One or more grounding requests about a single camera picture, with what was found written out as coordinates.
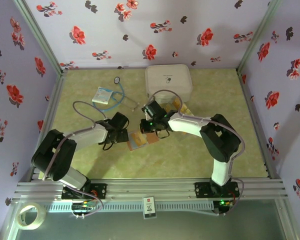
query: beige tabletop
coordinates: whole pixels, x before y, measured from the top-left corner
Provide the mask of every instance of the beige tabletop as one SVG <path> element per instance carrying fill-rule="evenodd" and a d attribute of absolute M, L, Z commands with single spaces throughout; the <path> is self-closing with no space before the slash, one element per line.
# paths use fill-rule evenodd
<path fill-rule="evenodd" d="M 249 111 L 235 69 L 191 69 L 193 92 L 186 103 L 195 116 L 212 117 L 222 114 L 244 138 L 245 153 L 233 164 L 234 177 L 266 177 L 262 155 L 252 125 Z M 53 129 L 72 132 L 91 126 L 72 108 L 74 101 L 91 103 L 98 87 L 120 91 L 114 84 L 119 76 L 125 94 L 140 102 L 147 102 L 145 69 L 69 70 L 60 96 Z M 98 104 L 100 108 L 107 105 Z M 78 110 L 97 120 L 102 115 L 92 107 L 78 104 Z M 106 112 L 112 118 L 116 112 L 126 115 L 130 124 L 128 131 L 139 128 L 144 113 L 139 107 L 131 111 L 120 105 Z M 90 179 L 101 178 L 209 178 L 213 159 L 204 141 L 197 136 L 181 138 L 181 132 L 170 137 L 130 151 L 126 142 L 114 144 L 103 151 L 98 144 L 77 151 L 71 166 Z"/>

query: blue cable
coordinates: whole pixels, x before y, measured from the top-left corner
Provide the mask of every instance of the blue cable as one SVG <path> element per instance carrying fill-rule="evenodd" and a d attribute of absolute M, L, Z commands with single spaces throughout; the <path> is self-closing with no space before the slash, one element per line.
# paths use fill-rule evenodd
<path fill-rule="evenodd" d="M 114 91 L 112 93 L 112 95 L 111 95 L 111 98 L 117 102 L 115 105 L 113 105 L 113 106 L 111 106 L 109 108 L 106 108 L 106 109 L 100 109 L 99 107 L 96 106 L 96 104 L 94 102 L 92 102 L 93 106 L 95 106 L 96 108 L 99 108 L 101 112 L 107 112 L 107 111 L 110 111 L 110 110 L 116 108 L 124 100 L 124 98 L 125 98 L 124 88 L 122 87 L 122 85 L 121 85 L 120 82 L 118 84 L 119 84 L 122 92 L 120 92 L 120 91 Z M 117 99 L 115 99 L 115 97 L 114 97 L 115 94 L 121 94 L 122 95 L 122 97 L 121 97 L 121 99 L 119 101 L 117 101 Z"/>

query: white label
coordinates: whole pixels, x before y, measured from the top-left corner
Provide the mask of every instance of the white label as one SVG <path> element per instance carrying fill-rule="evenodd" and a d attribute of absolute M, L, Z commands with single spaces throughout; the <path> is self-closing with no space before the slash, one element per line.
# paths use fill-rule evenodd
<path fill-rule="evenodd" d="M 143 215 L 145 219 L 155 218 L 155 199 L 153 196 L 143 198 Z"/>

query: metal bracket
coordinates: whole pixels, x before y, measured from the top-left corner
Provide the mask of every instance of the metal bracket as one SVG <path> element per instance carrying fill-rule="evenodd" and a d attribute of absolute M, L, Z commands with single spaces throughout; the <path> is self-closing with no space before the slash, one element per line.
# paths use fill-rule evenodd
<path fill-rule="evenodd" d="M 229 182 L 226 188 L 222 189 L 221 194 L 215 194 L 212 191 L 210 182 L 195 182 L 194 190 L 197 199 L 231 198 L 233 197 L 233 194 L 237 198 L 240 195 L 238 183 L 236 181 Z"/>
<path fill-rule="evenodd" d="M 105 183 L 91 183 L 89 186 L 89 193 L 92 195 L 96 195 L 101 200 L 106 199 L 106 193 L 107 193 L 107 184 Z M 78 199 L 92 199 L 92 197 L 86 196 L 86 195 L 80 195 L 80 193 L 76 194 L 71 189 L 67 188 L 66 186 L 63 187 L 62 194 L 61 194 L 62 200 L 78 200 Z"/>

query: small package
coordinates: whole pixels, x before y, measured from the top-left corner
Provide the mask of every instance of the small package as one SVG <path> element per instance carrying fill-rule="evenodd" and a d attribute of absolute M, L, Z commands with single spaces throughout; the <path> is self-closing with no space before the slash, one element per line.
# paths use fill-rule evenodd
<path fill-rule="evenodd" d="M 108 104 L 113 92 L 114 91 L 110 89 L 99 86 L 98 91 L 92 98 L 92 102 L 99 104 Z"/>

